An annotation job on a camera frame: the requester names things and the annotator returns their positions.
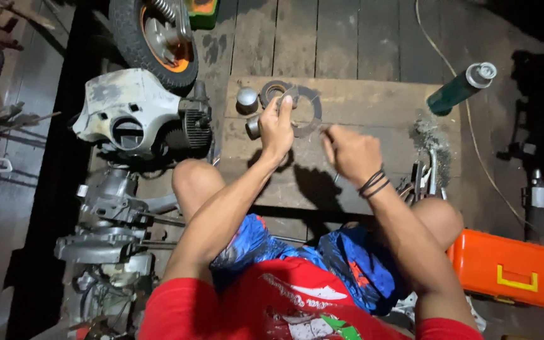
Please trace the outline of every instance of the orange toolbox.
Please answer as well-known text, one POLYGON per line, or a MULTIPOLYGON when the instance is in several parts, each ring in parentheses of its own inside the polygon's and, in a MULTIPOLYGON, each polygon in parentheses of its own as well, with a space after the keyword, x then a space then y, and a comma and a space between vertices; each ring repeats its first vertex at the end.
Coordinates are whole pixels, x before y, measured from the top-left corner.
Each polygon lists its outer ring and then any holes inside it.
POLYGON ((465 229, 447 254, 467 291, 544 307, 544 247, 465 229))

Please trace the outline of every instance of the person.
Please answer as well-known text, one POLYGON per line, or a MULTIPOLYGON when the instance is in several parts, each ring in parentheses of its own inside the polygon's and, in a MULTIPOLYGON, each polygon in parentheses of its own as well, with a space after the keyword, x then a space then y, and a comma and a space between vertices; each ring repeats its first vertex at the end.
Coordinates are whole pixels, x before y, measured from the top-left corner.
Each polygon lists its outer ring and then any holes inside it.
POLYGON ((187 227, 147 302, 139 339, 409 339, 375 315, 411 290, 417 339, 481 339, 444 253, 463 228, 460 214, 436 198, 410 208, 386 181, 370 181, 382 173, 378 139, 336 125, 321 132, 329 162, 364 187, 383 235, 374 247, 365 240, 375 233, 358 225, 316 248, 295 248, 247 215, 293 142, 291 97, 278 114, 272 103, 259 121, 261 157, 238 180, 226 184, 198 160, 175 168, 187 227))

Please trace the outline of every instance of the red t-shirt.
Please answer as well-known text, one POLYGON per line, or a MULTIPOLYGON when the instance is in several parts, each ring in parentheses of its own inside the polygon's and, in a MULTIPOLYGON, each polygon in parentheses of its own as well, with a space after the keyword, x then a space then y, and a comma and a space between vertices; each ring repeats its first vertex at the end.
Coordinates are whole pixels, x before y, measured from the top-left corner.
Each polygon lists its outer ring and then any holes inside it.
MULTIPOLYGON (((420 340, 481 340, 477 330, 448 319, 427 319, 420 340)), ((406 340, 357 307, 333 274, 301 258, 250 267, 220 297, 207 283, 182 278, 155 289, 140 340, 383 339, 406 340)))

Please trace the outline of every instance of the yellow toolbox handle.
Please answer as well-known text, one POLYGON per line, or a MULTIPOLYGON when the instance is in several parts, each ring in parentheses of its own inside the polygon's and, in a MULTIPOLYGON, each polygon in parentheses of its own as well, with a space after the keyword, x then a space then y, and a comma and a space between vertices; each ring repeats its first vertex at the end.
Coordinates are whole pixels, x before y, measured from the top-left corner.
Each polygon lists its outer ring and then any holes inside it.
POLYGON ((518 289, 524 289, 524 290, 530 290, 531 292, 538 292, 539 291, 539 275, 533 272, 530 275, 530 282, 531 284, 525 284, 521 282, 515 282, 506 280, 503 278, 503 266, 500 264, 497 265, 497 283, 503 284, 504 286, 518 288, 518 289))

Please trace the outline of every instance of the knee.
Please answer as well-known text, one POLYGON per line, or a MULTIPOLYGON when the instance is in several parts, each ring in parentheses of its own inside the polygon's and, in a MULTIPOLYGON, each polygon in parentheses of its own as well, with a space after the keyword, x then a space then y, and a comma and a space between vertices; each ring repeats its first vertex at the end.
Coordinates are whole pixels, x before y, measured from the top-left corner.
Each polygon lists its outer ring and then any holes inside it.
POLYGON ((463 216, 448 201, 428 197, 413 206, 413 212, 447 249, 463 231, 463 216))
POLYGON ((221 176, 215 166, 202 160, 186 159, 181 161, 174 169, 171 179, 173 191, 176 194, 186 190, 210 186, 214 181, 219 181, 221 176))

